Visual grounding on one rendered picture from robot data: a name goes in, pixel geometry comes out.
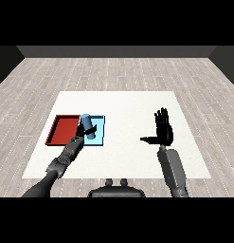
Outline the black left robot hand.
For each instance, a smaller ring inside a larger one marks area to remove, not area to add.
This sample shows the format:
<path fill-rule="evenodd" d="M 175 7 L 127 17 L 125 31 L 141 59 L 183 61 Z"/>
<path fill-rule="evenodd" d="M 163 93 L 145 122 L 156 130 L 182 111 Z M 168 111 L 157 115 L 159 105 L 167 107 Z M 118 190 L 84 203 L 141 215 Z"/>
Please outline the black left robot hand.
<path fill-rule="evenodd" d="M 90 134 L 94 134 L 97 131 L 97 127 L 94 126 L 88 130 L 84 130 L 83 124 L 80 123 L 80 125 L 77 128 L 77 132 L 76 135 L 78 137 L 84 137 L 85 135 L 90 135 Z"/>

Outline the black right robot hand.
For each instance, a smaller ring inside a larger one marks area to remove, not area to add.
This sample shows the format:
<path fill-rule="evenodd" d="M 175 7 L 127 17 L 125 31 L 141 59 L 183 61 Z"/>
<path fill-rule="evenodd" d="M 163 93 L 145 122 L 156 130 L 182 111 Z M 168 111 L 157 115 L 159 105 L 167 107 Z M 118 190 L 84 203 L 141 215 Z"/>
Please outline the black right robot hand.
<path fill-rule="evenodd" d="M 156 136 L 143 137 L 142 141 L 148 144 L 159 144 L 164 146 L 171 146 L 173 143 L 173 131 L 169 123 L 169 114 L 166 108 L 161 108 L 155 114 Z"/>

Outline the blue can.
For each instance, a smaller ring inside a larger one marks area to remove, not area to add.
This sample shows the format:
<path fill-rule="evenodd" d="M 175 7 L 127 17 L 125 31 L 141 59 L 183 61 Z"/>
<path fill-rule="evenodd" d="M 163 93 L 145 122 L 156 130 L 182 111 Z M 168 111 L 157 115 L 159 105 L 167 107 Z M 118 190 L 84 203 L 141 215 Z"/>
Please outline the blue can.
<path fill-rule="evenodd" d="M 81 123 L 84 128 L 84 133 L 89 140 L 93 140 L 96 135 L 97 127 L 92 124 L 91 116 L 89 114 L 83 114 L 81 116 Z"/>

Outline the red shallow open box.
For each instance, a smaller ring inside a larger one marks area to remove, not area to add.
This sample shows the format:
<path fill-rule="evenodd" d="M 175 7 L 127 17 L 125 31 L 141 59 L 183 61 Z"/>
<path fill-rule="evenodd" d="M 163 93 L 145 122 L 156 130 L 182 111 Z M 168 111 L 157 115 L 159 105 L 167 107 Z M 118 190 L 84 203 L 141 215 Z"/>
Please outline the red shallow open box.
<path fill-rule="evenodd" d="M 45 141 L 47 146 L 65 146 L 77 132 L 80 115 L 57 115 Z"/>

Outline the light blue shallow open box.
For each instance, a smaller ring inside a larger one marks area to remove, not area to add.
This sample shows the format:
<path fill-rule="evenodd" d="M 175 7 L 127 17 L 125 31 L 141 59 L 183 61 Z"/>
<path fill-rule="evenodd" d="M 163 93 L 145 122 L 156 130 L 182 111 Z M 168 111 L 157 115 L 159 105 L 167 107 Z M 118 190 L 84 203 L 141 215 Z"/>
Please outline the light blue shallow open box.
<path fill-rule="evenodd" d="M 89 140 L 85 135 L 84 136 L 84 145 L 85 146 L 102 146 L 103 139 L 104 139 L 105 117 L 103 115 L 90 115 L 90 116 L 91 116 L 92 124 L 97 127 L 97 131 L 95 133 L 96 137 L 93 140 Z"/>

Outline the dark grey robot body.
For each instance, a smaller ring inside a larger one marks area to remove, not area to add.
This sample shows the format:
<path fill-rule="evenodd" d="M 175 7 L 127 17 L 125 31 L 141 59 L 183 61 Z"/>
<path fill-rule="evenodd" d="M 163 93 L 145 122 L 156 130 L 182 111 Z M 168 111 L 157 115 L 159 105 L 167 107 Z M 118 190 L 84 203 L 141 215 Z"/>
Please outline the dark grey robot body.
<path fill-rule="evenodd" d="M 130 187 L 126 178 L 120 180 L 119 186 L 113 185 L 113 180 L 107 178 L 105 185 L 91 190 L 88 197 L 145 197 L 142 190 Z"/>

